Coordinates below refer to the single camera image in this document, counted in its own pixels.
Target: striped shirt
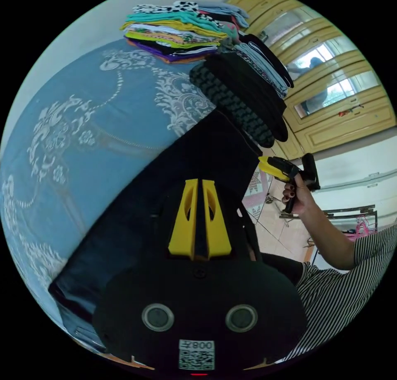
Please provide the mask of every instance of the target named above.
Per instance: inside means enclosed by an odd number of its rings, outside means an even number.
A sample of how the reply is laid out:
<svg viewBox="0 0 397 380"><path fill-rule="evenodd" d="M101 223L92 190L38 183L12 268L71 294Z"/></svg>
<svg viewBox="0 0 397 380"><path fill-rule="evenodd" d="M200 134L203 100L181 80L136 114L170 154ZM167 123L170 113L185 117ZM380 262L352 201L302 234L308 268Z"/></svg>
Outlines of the striped shirt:
<svg viewBox="0 0 397 380"><path fill-rule="evenodd" d="M319 270L310 263L297 284L308 326L287 361L329 341L345 328L368 302L382 280L397 246L397 224L354 244L355 268L347 273Z"/></svg>

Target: label sticker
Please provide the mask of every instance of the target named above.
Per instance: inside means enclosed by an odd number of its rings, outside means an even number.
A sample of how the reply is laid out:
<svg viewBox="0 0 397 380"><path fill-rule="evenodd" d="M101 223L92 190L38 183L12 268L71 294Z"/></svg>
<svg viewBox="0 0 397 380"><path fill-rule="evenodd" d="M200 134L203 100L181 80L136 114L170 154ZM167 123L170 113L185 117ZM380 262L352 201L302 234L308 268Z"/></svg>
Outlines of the label sticker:
<svg viewBox="0 0 397 380"><path fill-rule="evenodd" d="M212 371L215 369L215 343L213 341L180 340L179 369Z"/></svg>

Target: glass pane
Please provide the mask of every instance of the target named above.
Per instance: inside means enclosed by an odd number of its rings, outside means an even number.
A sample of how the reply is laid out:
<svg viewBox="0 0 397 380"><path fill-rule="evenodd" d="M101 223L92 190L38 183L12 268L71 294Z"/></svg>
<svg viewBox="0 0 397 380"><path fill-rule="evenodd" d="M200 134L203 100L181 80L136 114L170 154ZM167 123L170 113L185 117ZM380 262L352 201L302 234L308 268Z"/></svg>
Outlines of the glass pane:
<svg viewBox="0 0 397 380"><path fill-rule="evenodd" d="M321 18L321 15L307 6L287 11L267 25L259 38L270 47L297 26L315 18Z"/></svg>
<svg viewBox="0 0 397 380"><path fill-rule="evenodd" d="M304 118L324 107L377 85L380 85L380 82L376 75L372 71L366 71L331 85L326 90L296 105L295 110L300 118Z"/></svg>
<svg viewBox="0 0 397 380"><path fill-rule="evenodd" d="M306 51L299 58L288 64L287 69L292 80L295 81L298 77L314 69L321 63L343 54L344 52L356 49L357 47L347 37L341 36L333 38Z"/></svg>

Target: bed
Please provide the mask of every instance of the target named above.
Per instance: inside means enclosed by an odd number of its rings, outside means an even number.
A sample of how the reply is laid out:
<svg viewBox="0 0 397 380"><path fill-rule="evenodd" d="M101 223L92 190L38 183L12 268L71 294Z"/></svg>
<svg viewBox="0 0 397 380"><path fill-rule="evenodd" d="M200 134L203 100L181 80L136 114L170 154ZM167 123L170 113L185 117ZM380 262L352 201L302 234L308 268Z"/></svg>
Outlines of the bed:
<svg viewBox="0 0 397 380"><path fill-rule="evenodd" d="M51 281L120 191L214 109L189 82L195 65L115 41L53 76L14 127L1 221L19 274L59 327Z"/></svg>

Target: stack of folded clothes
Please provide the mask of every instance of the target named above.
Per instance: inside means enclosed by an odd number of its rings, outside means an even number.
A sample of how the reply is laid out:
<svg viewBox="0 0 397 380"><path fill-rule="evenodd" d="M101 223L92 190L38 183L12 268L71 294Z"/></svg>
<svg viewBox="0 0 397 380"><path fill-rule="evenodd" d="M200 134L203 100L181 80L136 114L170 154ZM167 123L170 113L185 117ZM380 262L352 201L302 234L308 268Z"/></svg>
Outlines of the stack of folded clothes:
<svg viewBox="0 0 397 380"><path fill-rule="evenodd" d="M176 1L171 6L133 7L120 28L127 42L166 63L189 63L240 44L245 11L224 3Z"/></svg>
<svg viewBox="0 0 397 380"><path fill-rule="evenodd" d="M293 87L280 60L256 37L240 35L231 52L213 54L190 71L190 82L260 146L286 142L284 98Z"/></svg>

